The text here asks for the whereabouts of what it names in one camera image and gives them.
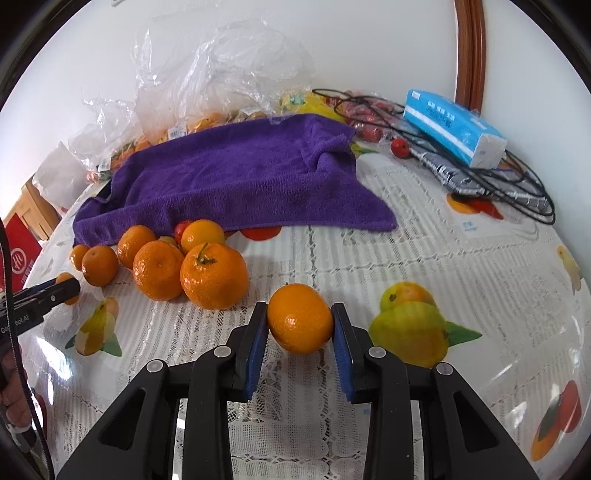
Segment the person's left hand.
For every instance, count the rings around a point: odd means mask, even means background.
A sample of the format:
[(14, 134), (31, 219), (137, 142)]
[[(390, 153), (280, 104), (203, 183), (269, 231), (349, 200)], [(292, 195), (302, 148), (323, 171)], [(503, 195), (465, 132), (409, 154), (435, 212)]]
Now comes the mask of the person's left hand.
[(6, 407), (6, 417), (15, 427), (28, 429), (32, 423), (31, 412), (11, 352), (3, 357), (2, 366), (8, 379), (7, 386), (1, 390), (1, 402)]

